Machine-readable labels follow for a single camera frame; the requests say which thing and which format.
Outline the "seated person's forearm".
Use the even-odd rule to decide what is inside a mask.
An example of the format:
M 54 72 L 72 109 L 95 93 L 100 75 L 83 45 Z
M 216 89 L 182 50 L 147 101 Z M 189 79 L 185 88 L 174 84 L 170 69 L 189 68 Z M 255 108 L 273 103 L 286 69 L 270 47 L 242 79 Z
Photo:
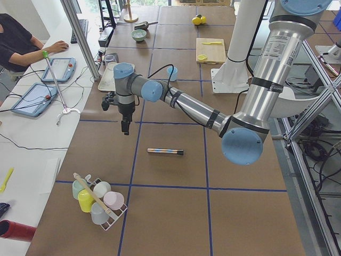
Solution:
M 53 49 L 51 46 L 49 46 L 38 51 L 26 53 L 24 55 L 13 53 L 9 59 L 9 63 L 26 67 L 31 65 L 32 63 L 44 59 L 43 52 L 52 53 Z

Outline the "seated person's hand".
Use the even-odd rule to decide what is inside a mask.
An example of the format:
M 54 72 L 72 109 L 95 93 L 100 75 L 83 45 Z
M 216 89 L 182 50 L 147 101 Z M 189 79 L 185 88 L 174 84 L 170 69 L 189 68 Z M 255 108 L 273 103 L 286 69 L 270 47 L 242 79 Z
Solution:
M 65 41 L 57 41 L 51 46 L 46 48 L 46 51 L 48 53 L 59 53 L 66 51 L 69 48 L 69 44 L 66 43 Z

